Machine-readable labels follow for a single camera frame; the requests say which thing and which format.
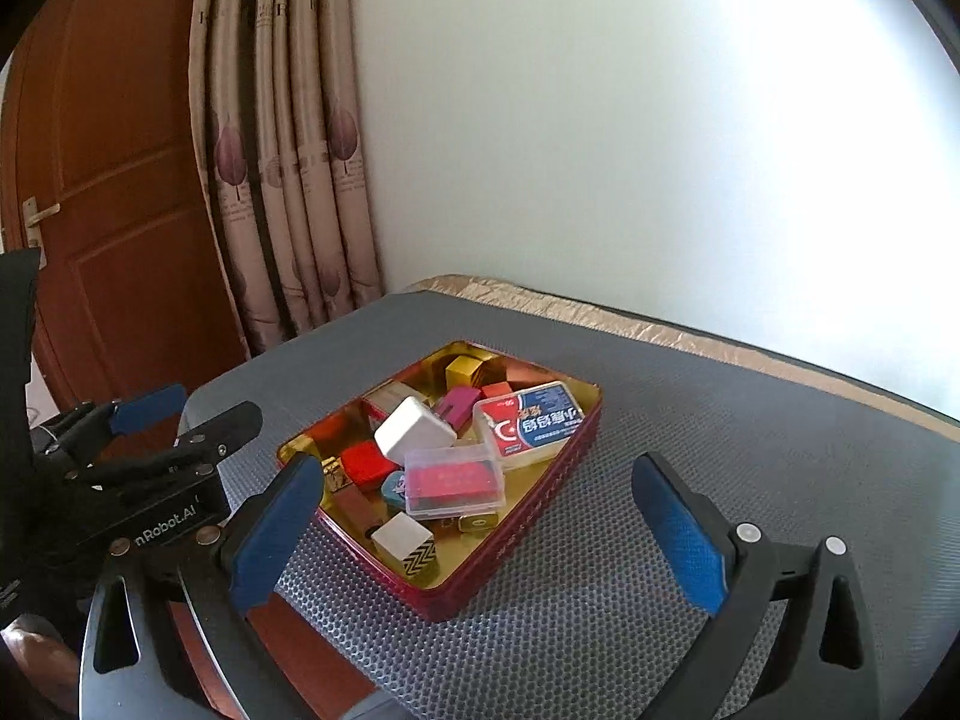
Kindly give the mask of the red rounded square block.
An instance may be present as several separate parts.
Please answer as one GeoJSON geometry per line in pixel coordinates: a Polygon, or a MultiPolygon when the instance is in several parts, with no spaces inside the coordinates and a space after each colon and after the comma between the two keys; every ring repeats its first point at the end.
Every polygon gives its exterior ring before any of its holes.
{"type": "Polygon", "coordinates": [[[373,439],[347,447],[340,456],[340,463],[347,478],[362,493],[377,491],[387,476],[400,470],[397,463],[379,450],[373,439]]]}

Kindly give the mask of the gold and maroon box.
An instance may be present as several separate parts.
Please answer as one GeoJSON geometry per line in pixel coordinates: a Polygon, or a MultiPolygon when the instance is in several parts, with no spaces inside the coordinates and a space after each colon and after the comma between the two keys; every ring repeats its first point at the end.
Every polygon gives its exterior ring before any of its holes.
{"type": "Polygon", "coordinates": [[[332,509],[340,515],[356,533],[370,538],[376,528],[386,523],[384,515],[345,475],[342,463],[336,458],[325,460],[325,495],[331,501],[332,509]]]}

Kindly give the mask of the small blue tin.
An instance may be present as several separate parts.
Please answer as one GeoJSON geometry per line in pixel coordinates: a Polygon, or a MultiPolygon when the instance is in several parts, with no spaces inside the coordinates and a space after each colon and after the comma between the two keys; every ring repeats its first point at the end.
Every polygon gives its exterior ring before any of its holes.
{"type": "Polygon", "coordinates": [[[404,470],[389,473],[381,484],[381,497],[391,512],[402,512],[407,505],[407,484],[404,470]]]}

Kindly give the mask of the white charger plug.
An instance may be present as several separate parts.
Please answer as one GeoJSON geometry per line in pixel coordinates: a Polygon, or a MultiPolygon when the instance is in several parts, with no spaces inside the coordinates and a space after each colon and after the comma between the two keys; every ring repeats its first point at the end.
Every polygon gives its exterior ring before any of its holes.
{"type": "Polygon", "coordinates": [[[404,398],[374,431],[379,452],[400,466],[405,465],[405,457],[413,450],[443,449],[456,440],[454,427],[413,397],[404,398]]]}

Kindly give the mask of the white black zigzag cube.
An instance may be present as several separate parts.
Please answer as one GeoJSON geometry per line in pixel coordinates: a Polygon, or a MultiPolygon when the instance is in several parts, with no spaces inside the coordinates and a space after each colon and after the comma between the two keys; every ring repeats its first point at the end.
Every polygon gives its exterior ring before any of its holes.
{"type": "Polygon", "coordinates": [[[433,532],[404,512],[376,528],[371,541],[377,557],[407,580],[423,580],[436,567],[433,532]]]}

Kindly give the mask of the pink rectangular block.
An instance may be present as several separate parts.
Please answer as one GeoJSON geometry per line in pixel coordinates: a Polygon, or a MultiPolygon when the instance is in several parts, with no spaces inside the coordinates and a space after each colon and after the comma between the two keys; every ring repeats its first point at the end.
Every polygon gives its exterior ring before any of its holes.
{"type": "Polygon", "coordinates": [[[470,385],[457,385],[449,390],[433,406],[433,413],[454,429],[460,436],[472,421],[473,405],[480,400],[482,392],[470,385]]]}

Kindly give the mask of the clear case with red insert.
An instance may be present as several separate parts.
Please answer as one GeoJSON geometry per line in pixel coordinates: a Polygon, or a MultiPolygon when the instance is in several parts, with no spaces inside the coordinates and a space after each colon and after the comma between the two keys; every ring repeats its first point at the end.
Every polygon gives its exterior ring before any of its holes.
{"type": "Polygon", "coordinates": [[[486,514],[506,505],[505,473],[483,444],[413,450],[404,472],[405,514],[415,520],[486,514]]]}

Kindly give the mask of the yellow red striped block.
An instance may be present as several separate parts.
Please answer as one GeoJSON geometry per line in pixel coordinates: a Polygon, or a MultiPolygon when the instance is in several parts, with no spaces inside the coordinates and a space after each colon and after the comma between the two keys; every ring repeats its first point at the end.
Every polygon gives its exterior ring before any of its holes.
{"type": "Polygon", "coordinates": [[[446,388],[470,387],[482,390],[496,380],[491,356],[459,355],[444,369],[446,388]]]}

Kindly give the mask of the red rectangular block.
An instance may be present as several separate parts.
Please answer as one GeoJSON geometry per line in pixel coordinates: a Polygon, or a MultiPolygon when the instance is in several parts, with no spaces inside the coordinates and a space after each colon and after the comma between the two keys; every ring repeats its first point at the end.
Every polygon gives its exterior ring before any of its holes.
{"type": "Polygon", "coordinates": [[[512,387],[511,383],[501,380],[501,382],[487,383],[480,388],[483,398],[494,398],[502,397],[503,395],[511,395],[512,387]]]}

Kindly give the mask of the clear floss pick box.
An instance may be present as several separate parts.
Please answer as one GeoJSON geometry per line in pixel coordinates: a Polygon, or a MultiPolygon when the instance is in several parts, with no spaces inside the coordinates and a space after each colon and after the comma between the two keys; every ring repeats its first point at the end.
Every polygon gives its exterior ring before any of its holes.
{"type": "Polygon", "coordinates": [[[485,398],[472,411],[473,429],[503,472],[553,460],[583,421],[583,408],[559,380],[485,398]]]}

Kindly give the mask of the red tan carton box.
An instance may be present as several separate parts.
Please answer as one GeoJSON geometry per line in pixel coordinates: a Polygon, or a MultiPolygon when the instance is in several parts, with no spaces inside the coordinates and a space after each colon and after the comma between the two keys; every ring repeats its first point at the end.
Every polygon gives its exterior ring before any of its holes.
{"type": "Polygon", "coordinates": [[[397,408],[405,398],[415,398],[416,400],[428,405],[430,399],[422,394],[420,390],[410,387],[400,380],[387,380],[386,383],[373,388],[367,394],[359,399],[359,406],[363,415],[366,416],[371,429],[375,431],[386,419],[391,416],[392,411],[397,408]]]}

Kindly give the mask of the brown wooden door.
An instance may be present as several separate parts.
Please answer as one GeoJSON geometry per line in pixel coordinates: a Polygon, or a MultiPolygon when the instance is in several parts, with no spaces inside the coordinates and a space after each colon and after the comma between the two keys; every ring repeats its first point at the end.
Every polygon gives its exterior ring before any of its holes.
{"type": "Polygon", "coordinates": [[[192,0],[47,0],[3,101],[5,241],[41,224],[34,356],[53,401],[165,383],[195,390],[244,359],[190,135],[192,0]]]}

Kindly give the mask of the red gold toffee tin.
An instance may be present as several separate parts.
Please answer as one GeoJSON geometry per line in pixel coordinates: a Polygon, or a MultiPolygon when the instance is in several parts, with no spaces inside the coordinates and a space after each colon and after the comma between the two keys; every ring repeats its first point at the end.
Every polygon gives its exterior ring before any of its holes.
{"type": "Polygon", "coordinates": [[[278,447],[317,458],[317,522],[427,621],[467,605],[594,440],[602,390],[454,340],[278,447]]]}

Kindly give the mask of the beige patterned curtain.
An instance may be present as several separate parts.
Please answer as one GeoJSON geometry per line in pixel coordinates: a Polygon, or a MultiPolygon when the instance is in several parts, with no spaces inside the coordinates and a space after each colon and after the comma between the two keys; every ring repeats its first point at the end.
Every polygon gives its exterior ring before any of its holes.
{"type": "Polygon", "coordinates": [[[352,0],[194,0],[195,164],[245,351],[381,298],[352,0]]]}

